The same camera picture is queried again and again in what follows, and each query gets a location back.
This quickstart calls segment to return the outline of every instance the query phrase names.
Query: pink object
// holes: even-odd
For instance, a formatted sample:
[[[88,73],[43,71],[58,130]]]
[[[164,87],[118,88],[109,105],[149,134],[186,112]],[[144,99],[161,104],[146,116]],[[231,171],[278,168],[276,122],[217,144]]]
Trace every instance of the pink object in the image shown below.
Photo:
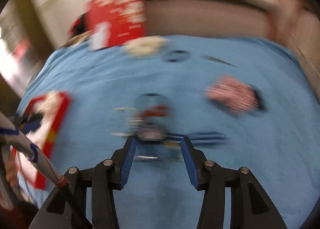
[[[206,96],[229,107],[234,114],[242,114],[259,106],[254,90],[232,76],[222,79],[206,89]]]

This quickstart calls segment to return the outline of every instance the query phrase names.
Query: blue cloth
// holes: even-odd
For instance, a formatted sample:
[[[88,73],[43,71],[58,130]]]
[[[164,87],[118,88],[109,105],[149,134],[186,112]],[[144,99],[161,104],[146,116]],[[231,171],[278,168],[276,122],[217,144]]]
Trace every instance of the blue cloth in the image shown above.
[[[51,157],[64,173],[72,166],[94,167],[123,146],[125,138],[111,135],[126,130],[115,108],[131,107],[142,93],[161,93],[174,110],[170,132],[225,133],[224,144],[201,148],[206,157],[226,168],[248,167],[287,227],[299,228],[320,196],[320,107],[293,53],[260,39],[167,38],[167,47],[150,59],[132,59],[121,47],[90,52],[86,42],[60,48],[27,90],[18,112],[31,98],[52,90],[72,95]],[[162,57],[170,50],[189,51],[190,58],[165,62]],[[266,110],[234,116],[209,102],[204,90],[224,74],[257,88]],[[53,186],[29,188],[41,205]],[[134,162],[127,185],[114,196],[122,229],[196,228],[203,192],[191,185],[183,161]],[[230,201],[229,191],[226,196]],[[91,218],[90,199],[87,206]],[[228,228],[230,204],[225,220]]]

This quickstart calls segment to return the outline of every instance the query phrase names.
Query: blue gripper pad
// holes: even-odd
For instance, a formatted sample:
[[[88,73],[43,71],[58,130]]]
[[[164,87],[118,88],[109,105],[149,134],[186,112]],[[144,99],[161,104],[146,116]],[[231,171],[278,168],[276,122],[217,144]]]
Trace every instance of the blue gripper pad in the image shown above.
[[[182,152],[184,163],[185,163],[187,171],[188,171],[190,182],[195,187],[195,189],[198,189],[199,182],[197,179],[198,178],[197,168],[196,168],[196,165],[195,165],[193,158],[191,156],[190,145],[187,145],[188,142],[186,142],[186,141],[190,142],[189,138],[187,138],[187,137],[182,138],[181,152]]]
[[[121,177],[120,177],[120,187],[123,189],[125,184],[128,182],[134,154],[136,152],[136,145],[137,145],[137,140],[135,138],[132,138],[131,144],[128,149],[128,153],[124,159],[124,162],[122,163],[121,167]]]

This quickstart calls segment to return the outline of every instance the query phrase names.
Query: dark hole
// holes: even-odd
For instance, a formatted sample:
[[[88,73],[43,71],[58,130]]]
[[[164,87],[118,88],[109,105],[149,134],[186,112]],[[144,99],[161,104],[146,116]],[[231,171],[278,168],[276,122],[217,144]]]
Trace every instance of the dark hole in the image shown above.
[[[262,99],[261,99],[260,93],[255,89],[253,89],[253,92],[254,92],[255,98],[258,101],[258,109],[264,110],[264,106],[263,106],[263,103],[262,103]]]
[[[65,205],[66,205],[66,201],[65,201],[63,195],[60,192],[58,192],[56,197],[52,200],[52,202],[48,206],[47,211],[49,213],[63,215]]]
[[[160,96],[160,94],[157,94],[157,93],[146,93],[146,94],[144,94],[143,96],[153,97],[153,96]]]
[[[248,189],[252,213],[258,215],[268,212],[269,209],[267,204],[264,202],[262,196],[259,194],[255,186],[251,182],[248,183]]]

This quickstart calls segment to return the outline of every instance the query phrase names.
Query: blue striped object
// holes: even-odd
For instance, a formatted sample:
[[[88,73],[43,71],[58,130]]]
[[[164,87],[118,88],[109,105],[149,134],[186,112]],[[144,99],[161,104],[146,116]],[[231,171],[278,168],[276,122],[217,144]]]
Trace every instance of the blue striped object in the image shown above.
[[[184,163],[185,163],[187,171],[188,171],[190,182],[195,187],[195,189],[198,189],[199,182],[197,179],[197,168],[196,168],[195,163],[193,162],[193,159],[192,159],[191,154],[189,152],[185,138],[183,138],[181,141],[181,152],[182,152]]]
[[[7,128],[0,128],[0,134],[5,134],[5,135],[19,135],[19,130],[15,129],[7,129]]]
[[[22,129],[21,131],[23,132],[23,134],[27,134],[29,133],[30,131],[35,131],[37,130],[38,128],[40,128],[41,126],[41,120],[36,120],[34,122],[31,122],[29,124],[26,124]]]
[[[221,132],[196,132],[188,135],[169,133],[166,140],[180,142],[184,136],[188,136],[193,143],[199,141],[200,144],[203,143],[203,141],[207,143],[223,143],[226,140],[226,135]]]
[[[134,154],[136,152],[136,139],[132,138],[130,147],[128,149],[127,156],[124,159],[124,162],[121,167],[121,178],[120,178],[120,187],[123,189],[125,184],[128,182]]]

